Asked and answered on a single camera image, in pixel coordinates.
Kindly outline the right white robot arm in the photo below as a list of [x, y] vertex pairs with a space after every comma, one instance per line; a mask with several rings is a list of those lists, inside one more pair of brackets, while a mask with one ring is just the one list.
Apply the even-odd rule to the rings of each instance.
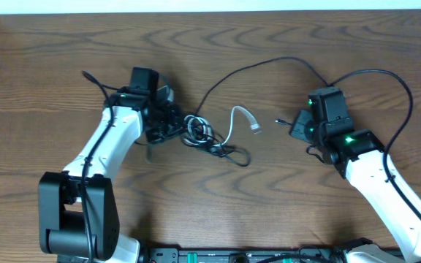
[[335, 86], [312, 91], [290, 135], [319, 150], [368, 201], [398, 244], [405, 262], [421, 262], [421, 199], [402, 178], [385, 146], [368, 129], [356, 130], [343, 92]]

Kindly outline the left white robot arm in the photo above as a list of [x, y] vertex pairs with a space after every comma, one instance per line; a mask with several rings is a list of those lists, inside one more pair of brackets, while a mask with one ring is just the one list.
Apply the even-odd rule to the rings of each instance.
[[82, 75], [105, 97], [102, 117], [73, 161], [39, 181], [39, 246], [57, 262], [149, 262], [147, 247], [121, 234], [113, 182], [141, 136], [149, 144], [178, 136], [180, 107], [170, 85], [149, 68], [133, 68], [120, 88]]

